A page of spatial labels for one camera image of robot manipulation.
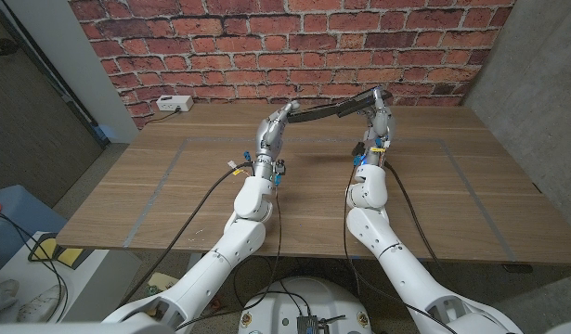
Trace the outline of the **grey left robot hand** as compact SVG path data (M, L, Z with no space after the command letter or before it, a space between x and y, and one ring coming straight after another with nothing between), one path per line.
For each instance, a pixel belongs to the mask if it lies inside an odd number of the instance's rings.
M300 108L297 100L287 103L264 118L256 133L256 158L253 163L254 175L269 180L273 174L273 162L280 153L282 134L287 125L288 115Z

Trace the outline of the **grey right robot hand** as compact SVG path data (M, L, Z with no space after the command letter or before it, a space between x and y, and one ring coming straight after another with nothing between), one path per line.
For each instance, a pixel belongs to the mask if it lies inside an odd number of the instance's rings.
M367 119L368 129L364 134L364 164L381 167L386 150L390 147L396 131L396 120L385 99L391 94L377 86L370 90L371 105L362 110Z

